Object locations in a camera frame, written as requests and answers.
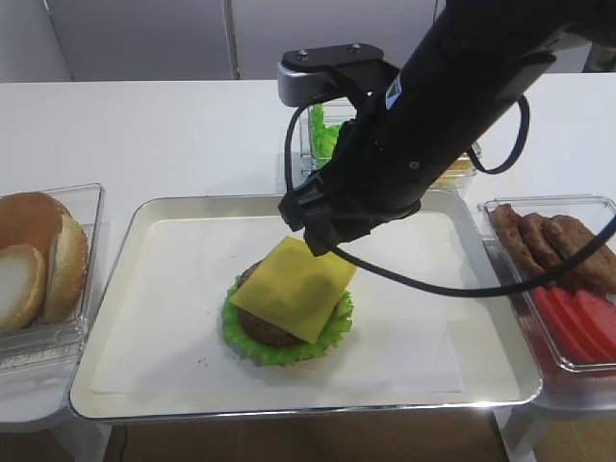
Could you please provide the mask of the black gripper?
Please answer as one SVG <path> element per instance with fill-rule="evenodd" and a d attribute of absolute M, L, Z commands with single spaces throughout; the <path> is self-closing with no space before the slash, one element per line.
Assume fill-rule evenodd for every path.
<path fill-rule="evenodd" d="M 474 140 L 466 115 L 357 117 L 341 130 L 332 159 L 288 187 L 281 217 L 322 256 L 416 213 L 425 191 Z"/>

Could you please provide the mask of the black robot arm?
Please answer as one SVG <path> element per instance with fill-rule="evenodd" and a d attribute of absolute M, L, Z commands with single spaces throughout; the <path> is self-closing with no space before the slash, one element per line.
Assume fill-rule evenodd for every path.
<path fill-rule="evenodd" d="M 409 60 L 365 44 L 285 53 L 279 94 L 299 109 L 345 97 L 332 158 L 291 188 L 283 219 L 315 255 L 418 211 L 429 187 L 556 60 L 615 43 L 611 1 L 449 1 Z"/>

